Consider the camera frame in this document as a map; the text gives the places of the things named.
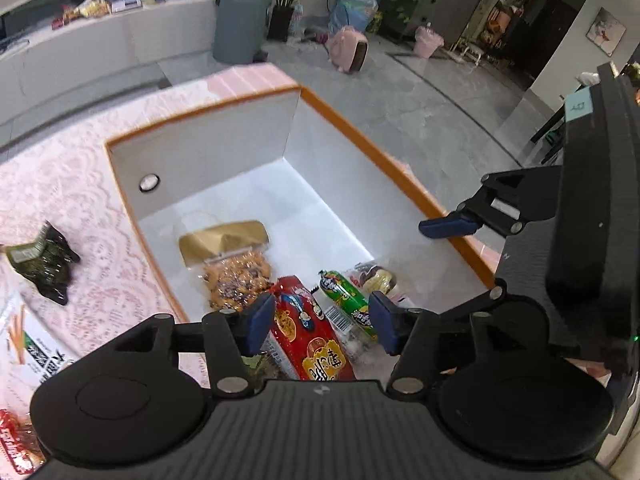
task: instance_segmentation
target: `gray trash can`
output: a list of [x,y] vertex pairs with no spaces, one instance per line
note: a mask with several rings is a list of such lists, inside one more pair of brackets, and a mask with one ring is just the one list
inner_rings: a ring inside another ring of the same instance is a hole
[[265,36],[271,0],[220,0],[213,57],[222,63],[249,64]]

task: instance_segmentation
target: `red snack package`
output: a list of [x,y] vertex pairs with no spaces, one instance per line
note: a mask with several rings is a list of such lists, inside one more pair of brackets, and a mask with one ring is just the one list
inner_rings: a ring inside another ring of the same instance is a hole
[[305,381],[355,380],[334,329],[311,293],[295,276],[278,279],[271,287],[276,297],[271,334],[296,375]]
[[36,471],[37,466],[31,460],[31,454],[18,436],[18,423],[7,410],[0,410],[0,442],[18,474],[30,475]]

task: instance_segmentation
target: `wall picture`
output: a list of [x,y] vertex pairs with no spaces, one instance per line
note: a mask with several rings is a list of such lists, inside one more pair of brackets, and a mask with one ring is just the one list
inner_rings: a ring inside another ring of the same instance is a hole
[[607,56],[611,56],[620,43],[626,27],[614,18],[611,13],[603,8],[587,32],[587,38],[599,46]]

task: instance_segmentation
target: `pink plastic bag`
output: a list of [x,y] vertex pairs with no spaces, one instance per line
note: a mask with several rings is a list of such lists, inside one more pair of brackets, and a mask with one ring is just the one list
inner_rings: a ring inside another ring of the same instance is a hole
[[414,52],[425,59],[430,58],[433,53],[444,45],[444,38],[436,34],[428,27],[418,27],[415,31]]

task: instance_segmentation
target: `dark green snack package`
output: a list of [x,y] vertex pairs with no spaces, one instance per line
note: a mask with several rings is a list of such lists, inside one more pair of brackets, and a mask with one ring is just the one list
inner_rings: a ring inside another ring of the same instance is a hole
[[361,329],[376,340],[376,331],[369,320],[369,302],[362,293],[340,272],[321,270],[319,274],[322,291],[349,314]]
[[4,252],[11,266],[33,282],[41,295],[60,305],[67,304],[70,264],[78,264],[80,256],[71,250],[60,231],[45,222],[34,242],[5,247]]

